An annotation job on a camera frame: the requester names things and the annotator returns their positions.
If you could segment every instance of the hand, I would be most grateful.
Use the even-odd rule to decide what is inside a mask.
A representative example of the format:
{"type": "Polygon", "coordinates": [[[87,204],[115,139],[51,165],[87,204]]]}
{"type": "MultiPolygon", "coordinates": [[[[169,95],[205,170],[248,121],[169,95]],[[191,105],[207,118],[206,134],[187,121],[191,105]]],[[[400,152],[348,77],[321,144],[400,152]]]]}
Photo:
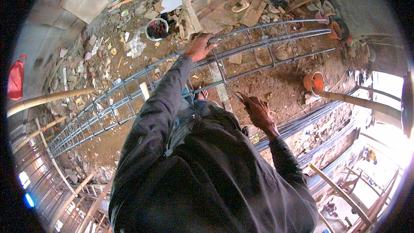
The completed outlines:
{"type": "Polygon", "coordinates": [[[263,130],[269,141],[272,142],[280,134],[277,131],[276,125],[270,116],[269,106],[267,102],[259,100],[256,96],[247,97],[241,94],[246,107],[244,108],[250,116],[253,125],[263,130]]]}
{"type": "Polygon", "coordinates": [[[193,59],[193,63],[204,59],[210,50],[212,50],[214,47],[217,47],[217,44],[215,43],[205,47],[208,40],[213,37],[214,35],[211,33],[191,34],[190,40],[184,49],[183,55],[187,55],[193,59]]]}

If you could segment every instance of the bare foot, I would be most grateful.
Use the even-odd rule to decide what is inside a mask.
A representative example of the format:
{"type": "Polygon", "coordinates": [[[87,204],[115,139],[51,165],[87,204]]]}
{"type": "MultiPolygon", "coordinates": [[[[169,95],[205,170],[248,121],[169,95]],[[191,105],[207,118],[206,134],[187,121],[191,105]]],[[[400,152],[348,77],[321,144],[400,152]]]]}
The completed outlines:
{"type": "Polygon", "coordinates": [[[197,93],[197,94],[195,95],[195,100],[206,100],[206,101],[207,101],[207,97],[208,97],[208,92],[207,92],[207,90],[203,90],[202,92],[203,92],[203,94],[204,94],[206,97],[204,98],[203,94],[201,94],[201,93],[197,93]]]}

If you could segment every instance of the jacket sleeve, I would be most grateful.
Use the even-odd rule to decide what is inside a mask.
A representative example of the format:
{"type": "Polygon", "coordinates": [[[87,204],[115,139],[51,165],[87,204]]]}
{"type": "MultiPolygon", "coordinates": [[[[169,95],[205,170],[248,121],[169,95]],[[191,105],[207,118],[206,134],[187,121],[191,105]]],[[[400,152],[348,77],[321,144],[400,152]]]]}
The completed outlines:
{"type": "Polygon", "coordinates": [[[294,188],[297,184],[307,188],[309,176],[302,173],[299,162],[282,137],[278,136],[269,146],[277,173],[294,188]]]}
{"type": "Polygon", "coordinates": [[[192,66],[190,57],[180,56],[142,106],[122,147],[112,195],[122,195],[126,184],[163,156],[192,66]]]}

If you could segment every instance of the black jacket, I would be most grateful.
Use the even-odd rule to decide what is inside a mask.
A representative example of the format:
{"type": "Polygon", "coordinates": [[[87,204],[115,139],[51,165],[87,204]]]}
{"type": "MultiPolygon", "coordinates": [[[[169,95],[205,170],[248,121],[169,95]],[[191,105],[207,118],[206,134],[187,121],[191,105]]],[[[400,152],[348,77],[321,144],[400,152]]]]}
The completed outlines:
{"type": "Polygon", "coordinates": [[[281,137],[270,144],[275,170],[222,110],[194,121],[164,156],[192,65],[178,58],[127,136],[109,204],[114,232],[313,232],[309,177],[281,137]]]}

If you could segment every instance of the blue light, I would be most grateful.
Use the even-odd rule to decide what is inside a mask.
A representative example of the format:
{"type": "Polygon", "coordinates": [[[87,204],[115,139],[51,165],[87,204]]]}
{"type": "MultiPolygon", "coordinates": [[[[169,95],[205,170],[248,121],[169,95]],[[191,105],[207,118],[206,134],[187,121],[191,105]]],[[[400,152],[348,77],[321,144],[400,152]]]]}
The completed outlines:
{"type": "Polygon", "coordinates": [[[29,194],[26,194],[25,196],[26,196],[27,202],[30,205],[30,207],[34,207],[34,202],[30,198],[30,195],[29,194]]]}

